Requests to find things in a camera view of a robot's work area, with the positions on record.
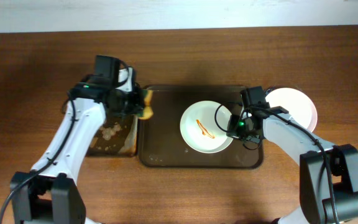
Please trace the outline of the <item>yellow green sponge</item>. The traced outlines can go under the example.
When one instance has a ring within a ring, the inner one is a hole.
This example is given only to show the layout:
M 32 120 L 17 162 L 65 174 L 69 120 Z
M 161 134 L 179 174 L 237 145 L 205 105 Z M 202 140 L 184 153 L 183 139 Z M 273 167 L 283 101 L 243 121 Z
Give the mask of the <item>yellow green sponge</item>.
M 143 89 L 143 90 L 141 90 L 140 93 L 141 93 L 140 99 L 144 105 L 143 105 L 143 108 L 141 109 L 141 111 L 137 114 L 137 117 L 141 120 L 150 119 L 154 114 L 154 112 L 152 111 L 152 107 L 151 107 L 153 91 Z

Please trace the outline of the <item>white plate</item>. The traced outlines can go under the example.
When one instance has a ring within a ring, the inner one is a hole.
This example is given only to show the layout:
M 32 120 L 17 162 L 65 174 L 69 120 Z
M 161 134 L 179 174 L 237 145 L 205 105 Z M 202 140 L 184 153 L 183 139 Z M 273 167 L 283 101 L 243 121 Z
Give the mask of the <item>white plate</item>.
M 276 88 L 265 97 L 271 107 L 285 108 L 293 119 L 313 132 L 318 122 L 318 112 L 312 100 L 302 91 L 294 88 Z
M 181 116 L 180 133 L 192 149 L 214 154 L 225 150 L 233 141 L 216 125 L 227 129 L 232 113 L 215 101 L 199 101 L 189 106 Z

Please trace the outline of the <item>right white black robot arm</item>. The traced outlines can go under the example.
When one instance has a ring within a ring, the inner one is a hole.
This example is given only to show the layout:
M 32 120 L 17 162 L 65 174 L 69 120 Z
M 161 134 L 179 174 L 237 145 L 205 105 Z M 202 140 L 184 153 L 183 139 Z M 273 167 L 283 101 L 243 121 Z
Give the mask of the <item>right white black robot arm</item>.
M 276 144 L 300 168 L 300 206 L 275 223 L 345 223 L 358 218 L 358 150 L 336 145 L 298 124 L 281 106 L 271 107 L 262 87 L 240 92 L 242 111 L 226 135 L 248 144 Z

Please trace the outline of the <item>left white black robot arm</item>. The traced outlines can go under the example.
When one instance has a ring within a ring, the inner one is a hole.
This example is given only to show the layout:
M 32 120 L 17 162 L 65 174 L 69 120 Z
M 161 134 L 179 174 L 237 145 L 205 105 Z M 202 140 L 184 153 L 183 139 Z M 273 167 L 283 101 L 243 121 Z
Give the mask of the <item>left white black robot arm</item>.
M 94 72 L 67 92 L 63 121 L 29 172 L 16 172 L 0 209 L 12 206 L 15 223 L 92 223 L 77 187 L 88 148 L 108 116 L 141 117 L 148 97 L 124 61 L 97 55 Z

